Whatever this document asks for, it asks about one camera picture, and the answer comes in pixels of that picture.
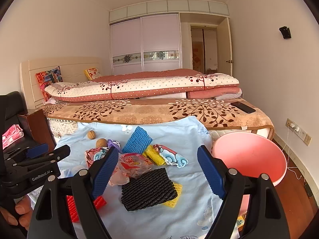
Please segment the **person left hand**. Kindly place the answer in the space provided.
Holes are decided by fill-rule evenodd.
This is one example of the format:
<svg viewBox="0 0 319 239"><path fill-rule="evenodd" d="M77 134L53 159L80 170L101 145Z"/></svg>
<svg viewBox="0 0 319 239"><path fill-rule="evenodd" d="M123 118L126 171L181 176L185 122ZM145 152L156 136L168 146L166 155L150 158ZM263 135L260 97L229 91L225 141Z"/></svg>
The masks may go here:
<svg viewBox="0 0 319 239"><path fill-rule="evenodd" d="M9 225L20 224L26 230L29 230L33 209L31 208L31 200L28 195L25 195L18 203L16 203L15 210L20 216L18 220L16 220L9 211L1 207L1 213Z"/></svg>

